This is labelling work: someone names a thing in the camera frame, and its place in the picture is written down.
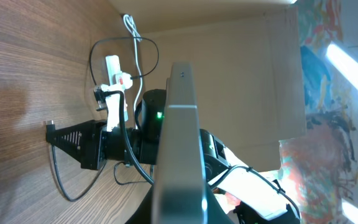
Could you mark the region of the white USB charger plug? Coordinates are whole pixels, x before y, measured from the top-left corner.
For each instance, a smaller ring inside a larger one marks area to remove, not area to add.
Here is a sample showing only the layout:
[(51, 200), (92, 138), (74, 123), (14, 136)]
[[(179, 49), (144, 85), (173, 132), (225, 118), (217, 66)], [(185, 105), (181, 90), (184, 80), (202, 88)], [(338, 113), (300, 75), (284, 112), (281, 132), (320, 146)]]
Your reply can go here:
[(129, 73), (121, 72), (113, 76), (114, 85), (121, 91), (130, 89), (133, 86), (132, 76)]

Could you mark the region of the ceiling light strip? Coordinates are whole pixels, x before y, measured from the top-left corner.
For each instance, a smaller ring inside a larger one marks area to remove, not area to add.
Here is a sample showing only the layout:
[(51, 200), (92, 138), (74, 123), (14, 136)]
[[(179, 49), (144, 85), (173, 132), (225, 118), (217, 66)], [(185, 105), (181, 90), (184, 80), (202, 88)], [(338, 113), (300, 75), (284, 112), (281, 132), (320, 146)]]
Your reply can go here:
[(326, 58), (358, 91), (358, 62), (334, 42), (328, 45)]

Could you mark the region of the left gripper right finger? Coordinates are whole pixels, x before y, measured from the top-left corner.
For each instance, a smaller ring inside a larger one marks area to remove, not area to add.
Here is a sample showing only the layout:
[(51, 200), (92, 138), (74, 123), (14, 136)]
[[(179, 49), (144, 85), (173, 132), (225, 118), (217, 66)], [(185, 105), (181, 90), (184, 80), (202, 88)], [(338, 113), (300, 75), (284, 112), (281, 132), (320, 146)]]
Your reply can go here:
[(208, 224), (233, 224), (232, 220), (224, 213), (216, 197), (209, 186), (206, 186)]

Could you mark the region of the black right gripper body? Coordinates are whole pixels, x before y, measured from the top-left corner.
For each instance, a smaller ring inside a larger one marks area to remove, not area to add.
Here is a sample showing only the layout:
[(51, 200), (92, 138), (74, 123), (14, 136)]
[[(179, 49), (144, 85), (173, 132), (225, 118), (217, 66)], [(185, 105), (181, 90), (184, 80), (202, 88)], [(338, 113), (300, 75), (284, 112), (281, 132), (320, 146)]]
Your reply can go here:
[(80, 137), (80, 164), (82, 169), (100, 170), (107, 160), (123, 161), (132, 165), (125, 147), (121, 129), (106, 131), (105, 121), (83, 123)]

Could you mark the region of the colourful painted wall poster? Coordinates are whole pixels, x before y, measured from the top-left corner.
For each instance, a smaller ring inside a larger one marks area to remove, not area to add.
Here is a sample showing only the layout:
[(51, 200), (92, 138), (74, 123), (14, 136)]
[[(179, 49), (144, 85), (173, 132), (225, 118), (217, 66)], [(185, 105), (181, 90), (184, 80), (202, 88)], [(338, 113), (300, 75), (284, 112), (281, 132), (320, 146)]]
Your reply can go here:
[(349, 223), (342, 198), (351, 199), (357, 161), (351, 140), (351, 86), (326, 60), (343, 40), (340, 1), (297, 1), (305, 91), (306, 133), (280, 143), (278, 179), (301, 212), (302, 223)]

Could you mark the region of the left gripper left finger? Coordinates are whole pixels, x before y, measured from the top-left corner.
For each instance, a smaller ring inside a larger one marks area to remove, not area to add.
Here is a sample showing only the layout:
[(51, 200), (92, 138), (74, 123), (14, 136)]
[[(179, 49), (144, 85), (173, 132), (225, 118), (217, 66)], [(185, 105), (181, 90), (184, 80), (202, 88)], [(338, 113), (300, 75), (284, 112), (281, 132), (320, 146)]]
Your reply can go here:
[(125, 222), (125, 224), (151, 224), (152, 219), (152, 194), (154, 188), (151, 187), (144, 199), (141, 201), (137, 210)]

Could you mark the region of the white power strip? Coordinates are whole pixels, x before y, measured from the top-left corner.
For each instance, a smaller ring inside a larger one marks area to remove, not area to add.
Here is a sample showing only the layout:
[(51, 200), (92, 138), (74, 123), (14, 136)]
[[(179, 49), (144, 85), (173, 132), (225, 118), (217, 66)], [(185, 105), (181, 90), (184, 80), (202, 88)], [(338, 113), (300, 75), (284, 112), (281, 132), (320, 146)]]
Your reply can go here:
[(117, 83), (116, 75), (122, 73), (119, 57), (117, 55), (105, 56), (106, 67), (108, 72), (109, 84), (114, 85)]

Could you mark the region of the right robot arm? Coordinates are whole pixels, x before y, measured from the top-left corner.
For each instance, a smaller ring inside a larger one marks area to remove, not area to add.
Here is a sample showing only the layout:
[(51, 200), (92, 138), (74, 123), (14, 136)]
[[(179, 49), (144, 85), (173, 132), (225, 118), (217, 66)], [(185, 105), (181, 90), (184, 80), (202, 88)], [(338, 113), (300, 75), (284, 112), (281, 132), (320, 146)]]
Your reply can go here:
[[(135, 122), (139, 128), (126, 130), (135, 158), (142, 164), (154, 166), (157, 163), (158, 140), (166, 95), (166, 90), (146, 91), (142, 101), (135, 108), (135, 116), (142, 117), (141, 120)], [(104, 120), (90, 120), (62, 129), (56, 129), (53, 123), (48, 123), (46, 125), (46, 141), (50, 143), (52, 149), (59, 148), (80, 162), (84, 169), (101, 172), (107, 160), (116, 160), (118, 164), (129, 164), (130, 154), (125, 147), (121, 129), (114, 128), (111, 132), (107, 132), (104, 130), (106, 123)], [(286, 196), (277, 180), (269, 181), (252, 167), (229, 162), (227, 148), (213, 134), (201, 129), (200, 137), (206, 179), (217, 179), (207, 192), (207, 201), (211, 206), (208, 211), (209, 221), (212, 223), (231, 222), (215, 199), (213, 190), (227, 180), (235, 170), (245, 171), (261, 180), (269, 190), (274, 190), (277, 195)], [(248, 203), (241, 202), (235, 207), (234, 213), (240, 223), (299, 223), (301, 221), (299, 208), (292, 199), (289, 198), (281, 209), (278, 216), (267, 218)]]

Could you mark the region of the teal screen Samsung smartphone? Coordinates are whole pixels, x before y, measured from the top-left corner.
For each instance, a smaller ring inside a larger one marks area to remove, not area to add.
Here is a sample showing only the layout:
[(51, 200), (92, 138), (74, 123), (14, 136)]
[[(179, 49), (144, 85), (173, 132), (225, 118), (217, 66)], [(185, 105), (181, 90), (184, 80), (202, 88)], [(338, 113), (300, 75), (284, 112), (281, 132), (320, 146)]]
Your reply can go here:
[(152, 223), (206, 223), (208, 203), (192, 68), (175, 62), (158, 147)]

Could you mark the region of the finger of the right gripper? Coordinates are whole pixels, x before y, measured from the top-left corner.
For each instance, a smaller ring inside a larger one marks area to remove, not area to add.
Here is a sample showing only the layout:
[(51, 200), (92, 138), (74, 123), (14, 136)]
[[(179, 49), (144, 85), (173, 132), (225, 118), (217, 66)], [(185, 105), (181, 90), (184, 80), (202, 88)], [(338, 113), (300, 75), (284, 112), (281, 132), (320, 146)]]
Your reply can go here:
[(52, 158), (56, 160), (56, 148), (81, 162), (83, 158), (83, 148), (85, 142), (83, 137), (87, 134), (87, 122), (56, 129), (53, 121), (46, 124), (46, 141), (51, 145)]

